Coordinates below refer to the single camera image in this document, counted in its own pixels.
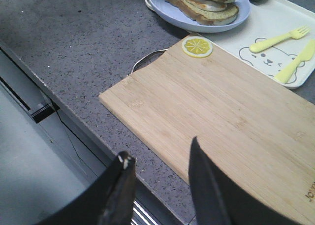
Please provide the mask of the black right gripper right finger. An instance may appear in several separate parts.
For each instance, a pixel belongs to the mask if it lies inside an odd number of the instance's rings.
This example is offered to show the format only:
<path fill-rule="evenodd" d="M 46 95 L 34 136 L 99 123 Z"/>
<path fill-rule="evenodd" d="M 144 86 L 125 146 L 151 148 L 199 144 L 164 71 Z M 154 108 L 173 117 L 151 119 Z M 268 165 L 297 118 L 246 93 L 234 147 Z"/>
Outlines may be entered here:
<path fill-rule="evenodd" d="M 189 154 L 189 186 L 199 225 L 293 225 L 224 174 L 194 137 Z"/>

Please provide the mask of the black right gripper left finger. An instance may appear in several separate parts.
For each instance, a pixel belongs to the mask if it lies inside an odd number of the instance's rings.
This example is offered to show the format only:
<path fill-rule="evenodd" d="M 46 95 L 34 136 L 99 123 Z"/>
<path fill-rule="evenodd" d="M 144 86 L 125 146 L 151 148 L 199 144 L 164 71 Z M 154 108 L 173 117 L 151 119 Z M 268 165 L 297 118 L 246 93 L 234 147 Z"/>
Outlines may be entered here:
<path fill-rule="evenodd" d="M 135 200 L 135 159 L 119 152 L 75 200 L 39 225 L 129 225 Z"/>

